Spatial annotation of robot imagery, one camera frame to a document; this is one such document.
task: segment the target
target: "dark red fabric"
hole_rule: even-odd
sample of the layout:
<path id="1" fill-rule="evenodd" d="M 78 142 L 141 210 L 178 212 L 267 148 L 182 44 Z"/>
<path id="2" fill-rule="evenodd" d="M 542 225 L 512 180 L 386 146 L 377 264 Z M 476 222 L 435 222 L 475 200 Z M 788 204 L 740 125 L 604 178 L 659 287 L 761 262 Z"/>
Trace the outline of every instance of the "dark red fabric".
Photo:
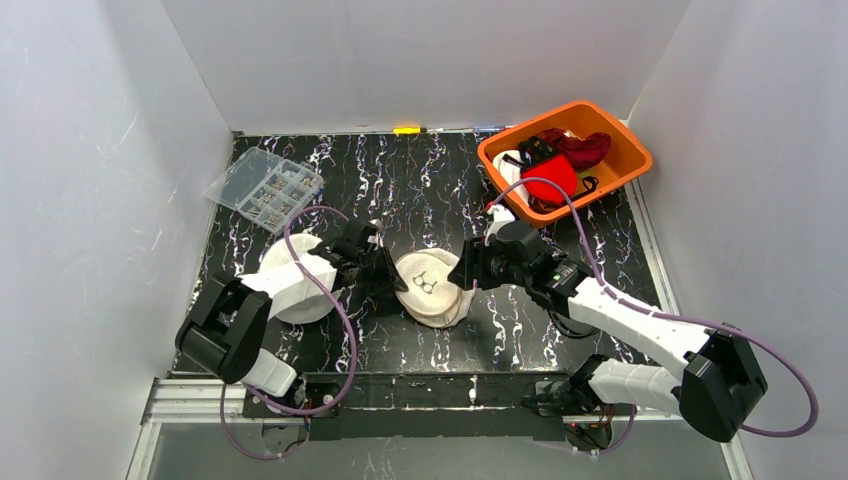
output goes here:
<path id="1" fill-rule="evenodd" d="M 579 140 L 566 137 L 565 132 L 559 128 L 549 128 L 536 136 L 565 155 L 578 172 L 601 163 L 612 145 L 612 138 L 603 132 L 593 133 L 585 140 Z"/>
<path id="2" fill-rule="evenodd" d="M 577 191 L 577 173 L 562 155 L 556 155 L 532 167 L 526 168 L 521 173 L 521 178 L 527 177 L 547 178 L 562 187 L 569 196 L 574 195 L 574 192 Z M 527 192 L 530 195 L 543 202 L 557 205 L 565 203 L 562 194 L 547 183 L 527 182 L 524 184 L 524 187 L 527 188 Z"/>

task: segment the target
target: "black marble table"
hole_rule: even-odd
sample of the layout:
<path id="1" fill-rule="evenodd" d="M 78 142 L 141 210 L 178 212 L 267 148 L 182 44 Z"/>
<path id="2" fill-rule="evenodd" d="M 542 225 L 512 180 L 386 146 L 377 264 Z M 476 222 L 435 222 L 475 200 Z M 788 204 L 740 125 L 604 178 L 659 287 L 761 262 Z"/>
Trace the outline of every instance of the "black marble table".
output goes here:
<path id="1" fill-rule="evenodd" d="M 464 238 L 483 233 L 482 208 L 496 195 L 477 160 L 477 145 L 484 138 L 471 133 L 241 137 L 234 142 L 233 158 L 258 146 L 314 165 L 325 179 L 325 191 L 315 203 L 349 216 L 381 219 L 384 241 L 397 259 L 426 247 L 459 254 Z M 580 213 L 607 281 L 658 304 L 624 192 L 614 192 Z M 215 215 L 195 293 L 217 270 L 255 272 L 264 253 L 279 240 L 227 208 L 219 207 Z M 303 228 L 322 236 L 338 232 L 339 224 L 316 213 L 297 231 Z M 542 233 L 558 249 L 582 256 L 570 218 Z M 354 323 L 364 371 L 573 372 L 595 352 L 645 362 L 639 352 L 606 334 L 585 340 L 563 337 L 517 287 L 478 292 L 468 317 L 444 330 L 418 324 L 396 301 L 376 304 L 356 288 L 342 292 L 341 301 Z M 348 342 L 333 312 L 303 326 L 270 321 L 264 347 L 300 371 L 342 372 L 350 363 Z M 201 370 L 178 355 L 173 371 Z"/>

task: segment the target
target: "gray wall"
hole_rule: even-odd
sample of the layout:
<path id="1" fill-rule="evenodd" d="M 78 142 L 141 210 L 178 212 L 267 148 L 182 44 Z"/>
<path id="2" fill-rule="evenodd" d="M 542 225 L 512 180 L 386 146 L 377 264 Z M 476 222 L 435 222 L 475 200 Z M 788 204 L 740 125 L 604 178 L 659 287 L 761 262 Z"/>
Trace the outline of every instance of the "gray wall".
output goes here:
<path id="1" fill-rule="evenodd" d="M 848 5 L 696 0 L 630 126 L 655 158 L 643 188 L 682 309 L 762 335 L 821 400 L 807 436 L 743 435 L 758 478 L 844 478 L 848 415 Z M 800 425 L 774 361 L 750 424 Z"/>
<path id="2" fill-rule="evenodd" d="M 689 0 L 163 4 L 230 128 L 270 134 L 626 117 Z"/>
<path id="3" fill-rule="evenodd" d="M 158 0 L 0 6 L 0 477 L 123 478 L 229 131 Z"/>

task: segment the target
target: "metal frame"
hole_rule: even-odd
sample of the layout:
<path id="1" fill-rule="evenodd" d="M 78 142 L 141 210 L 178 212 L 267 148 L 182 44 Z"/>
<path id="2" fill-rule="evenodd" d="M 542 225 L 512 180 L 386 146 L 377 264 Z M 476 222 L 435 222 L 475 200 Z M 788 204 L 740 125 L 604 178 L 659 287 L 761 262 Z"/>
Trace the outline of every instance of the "metal frame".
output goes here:
<path id="1" fill-rule="evenodd" d="M 628 183 L 624 189 L 633 211 L 636 230 L 639 232 L 651 276 L 654 279 L 654 285 L 660 299 L 660 307 L 667 312 L 679 313 L 677 301 L 657 248 L 656 237 L 639 180 Z M 296 418 L 249 419 L 242 417 L 241 410 L 245 395 L 246 390 L 241 385 L 227 387 L 224 413 L 228 416 L 228 422 L 300 424 L 300 419 Z M 148 478 L 162 424 L 218 423 L 220 422 L 220 399 L 221 382 L 216 379 L 156 380 L 144 412 L 141 432 L 127 472 L 127 479 L 145 480 Z M 582 417 L 563 417 L 563 419 L 566 422 L 585 420 Z M 624 417 L 616 418 L 616 421 L 623 420 Z M 668 416 L 653 410 L 640 411 L 636 420 L 683 421 L 680 417 Z M 751 469 L 738 437 L 730 443 L 721 444 L 721 449 L 732 480 L 753 480 L 754 477 L 751 474 Z"/>

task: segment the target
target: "orange bin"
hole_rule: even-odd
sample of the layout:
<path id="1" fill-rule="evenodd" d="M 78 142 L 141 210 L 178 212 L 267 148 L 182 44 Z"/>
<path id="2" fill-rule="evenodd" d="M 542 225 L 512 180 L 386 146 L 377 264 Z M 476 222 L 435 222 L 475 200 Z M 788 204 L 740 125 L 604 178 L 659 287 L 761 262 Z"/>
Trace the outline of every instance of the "orange bin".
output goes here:
<path id="1" fill-rule="evenodd" d="M 594 103 L 579 100 L 504 130 L 487 138 L 477 147 L 477 155 L 486 168 L 486 176 L 499 192 L 504 191 L 509 184 L 492 165 L 492 159 L 504 150 L 516 150 L 520 142 L 552 127 L 571 130 L 581 138 L 595 132 L 607 133 L 612 138 L 607 156 L 591 169 L 591 175 L 598 179 L 598 188 L 574 202 L 577 208 L 620 188 L 647 172 L 653 164 L 651 154 L 623 123 Z M 544 227 L 571 213 L 567 205 L 551 213 L 538 213 L 522 202 L 514 191 L 507 194 L 506 201 L 522 220 L 535 228 Z"/>

